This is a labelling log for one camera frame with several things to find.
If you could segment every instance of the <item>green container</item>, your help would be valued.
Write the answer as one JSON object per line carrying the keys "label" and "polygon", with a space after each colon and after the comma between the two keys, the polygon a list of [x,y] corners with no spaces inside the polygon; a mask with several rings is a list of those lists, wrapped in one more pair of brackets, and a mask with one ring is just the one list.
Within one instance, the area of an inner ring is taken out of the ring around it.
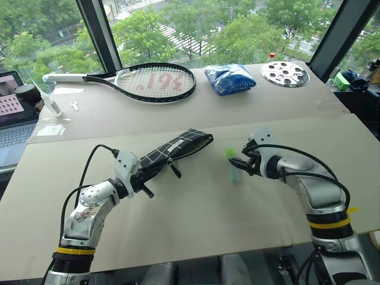
{"label": "green container", "polygon": [[337,76],[335,76],[335,80],[337,81],[337,87],[339,90],[345,91],[350,83],[343,77],[342,73],[338,72]]}

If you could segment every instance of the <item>window frame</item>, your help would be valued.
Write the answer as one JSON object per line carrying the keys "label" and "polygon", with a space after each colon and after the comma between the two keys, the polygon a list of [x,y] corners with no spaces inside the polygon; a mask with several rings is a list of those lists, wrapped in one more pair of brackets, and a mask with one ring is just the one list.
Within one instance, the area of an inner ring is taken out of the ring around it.
{"label": "window frame", "polygon": [[122,69],[102,0],[76,0],[99,61],[107,74]]}

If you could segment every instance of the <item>racket strings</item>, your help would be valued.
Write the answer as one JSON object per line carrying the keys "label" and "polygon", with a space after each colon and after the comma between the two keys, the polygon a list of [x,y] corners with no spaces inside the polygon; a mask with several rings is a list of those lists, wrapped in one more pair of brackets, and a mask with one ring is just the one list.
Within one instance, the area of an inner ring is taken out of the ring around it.
{"label": "racket strings", "polygon": [[184,70],[168,66],[149,66],[126,72],[115,84],[127,92],[152,98],[181,95],[194,85],[193,77]]}

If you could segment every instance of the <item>black cable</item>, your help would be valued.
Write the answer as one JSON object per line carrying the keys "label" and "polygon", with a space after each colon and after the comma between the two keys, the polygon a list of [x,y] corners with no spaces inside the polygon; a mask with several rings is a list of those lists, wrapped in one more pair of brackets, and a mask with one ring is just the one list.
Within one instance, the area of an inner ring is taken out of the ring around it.
{"label": "black cable", "polygon": [[62,207],[62,212],[61,212],[61,230],[60,230],[60,234],[59,234],[59,242],[61,241],[62,235],[64,234],[66,207],[67,207],[67,204],[69,203],[71,196],[77,191],[78,191],[78,193],[80,193],[80,189],[90,187],[90,186],[92,186],[92,185],[80,186],[77,189],[74,189],[73,191],[71,191],[70,194],[66,197],[66,200],[64,202],[64,206]]}
{"label": "black cable", "polygon": [[52,262],[50,262],[50,264],[49,264],[49,266],[45,272],[45,275],[42,278],[41,285],[45,285],[46,277],[48,276],[49,270],[53,268],[53,265],[54,265],[54,258],[52,259]]}
{"label": "black cable", "polygon": [[340,183],[339,181],[331,178],[331,177],[328,177],[328,176],[325,176],[325,175],[320,175],[320,174],[316,174],[316,173],[309,173],[309,172],[290,172],[290,173],[283,173],[283,174],[280,174],[280,176],[278,178],[282,178],[282,177],[285,177],[285,176],[294,176],[294,175],[303,175],[303,176],[310,176],[310,177],[316,177],[316,178],[320,178],[320,179],[324,179],[328,182],[331,182],[335,185],[337,185],[339,188],[341,188],[344,192],[344,194],[346,195],[346,201],[345,201],[345,206],[346,206],[346,211],[348,210],[349,208],[349,205],[350,205],[350,200],[351,200],[351,195],[350,195],[350,192],[349,190],[342,184]]}
{"label": "black cable", "polygon": [[305,269],[306,265],[312,260],[313,255],[317,252],[318,249],[314,249],[313,252],[302,262],[301,266],[298,269],[296,279],[294,280],[294,285],[299,285],[299,279],[301,278],[302,271]]}
{"label": "black cable", "polygon": [[306,285],[310,285],[310,270],[311,266],[313,265],[313,259],[309,260],[308,266],[306,267],[306,273],[305,273],[305,283]]}
{"label": "black cable", "polygon": [[[116,150],[116,149],[114,149],[114,148],[110,148],[110,147],[108,147],[108,146],[106,146],[104,144],[98,144],[97,146],[95,146],[94,149],[92,150],[92,152],[90,153],[90,155],[89,155],[89,157],[87,159],[87,162],[85,163],[85,166],[84,166],[84,169],[83,169],[83,173],[82,173],[82,177],[81,177],[81,181],[79,182],[79,187],[81,187],[83,185],[84,177],[86,176],[88,166],[90,165],[91,159],[93,158],[95,151],[99,147],[103,147],[103,148],[111,151],[113,153],[113,156],[115,156],[115,158],[118,156],[119,151]],[[79,199],[79,192],[78,192],[77,197],[75,199],[75,204],[74,204],[75,206],[74,206],[74,208],[76,208],[77,205],[78,205],[78,199]]]}
{"label": "black cable", "polygon": [[281,148],[283,150],[290,150],[290,151],[294,151],[295,153],[299,153],[299,154],[302,154],[303,156],[306,156],[306,157],[309,157],[310,159],[314,160],[315,162],[318,162],[321,166],[323,166],[327,171],[328,173],[331,174],[331,176],[336,180],[338,181],[338,178],[336,177],[335,173],[331,170],[330,167],[327,166],[326,163],[324,163],[322,160],[316,158],[315,156],[309,154],[309,153],[306,153],[302,150],[298,150],[296,148],[293,148],[293,147],[287,147],[285,145],[279,145],[279,144],[258,144],[258,145],[253,145],[252,147],[247,147],[246,149],[244,149],[244,152],[246,151],[254,151],[258,148],[261,148],[261,147],[272,147],[272,148]]}

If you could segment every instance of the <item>white table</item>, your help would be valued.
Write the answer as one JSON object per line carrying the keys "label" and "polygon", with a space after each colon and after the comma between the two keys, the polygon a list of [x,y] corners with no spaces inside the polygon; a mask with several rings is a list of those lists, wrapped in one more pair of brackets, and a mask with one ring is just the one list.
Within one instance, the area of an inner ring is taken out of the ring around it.
{"label": "white table", "polygon": [[[286,88],[274,85],[261,76],[262,64],[246,65],[257,85],[249,91],[228,96],[216,95],[203,69],[192,69],[197,78],[196,90],[187,99],[169,104],[139,102],[98,83],[60,83],[54,91],[54,99],[64,111],[64,119],[58,120],[65,128],[64,133],[36,135],[46,125],[56,122],[51,120],[52,114],[45,108],[28,143],[349,113],[304,62],[296,63],[310,75],[306,86]],[[73,100],[78,102],[78,112],[70,106]]]}
{"label": "white table", "polygon": [[[203,129],[214,135],[205,149],[179,161],[178,179],[164,169],[138,193],[124,199],[105,222],[92,271],[241,252],[310,241],[294,191],[280,182],[250,177],[229,181],[225,147],[241,150],[248,135],[269,126],[280,143],[326,162],[351,192],[352,226],[380,229],[379,142],[351,114],[288,119]],[[80,180],[98,143],[142,156],[180,131],[30,144],[0,202],[0,279],[41,277],[59,235],[68,192]],[[94,156],[85,183],[113,176],[113,157]]]}

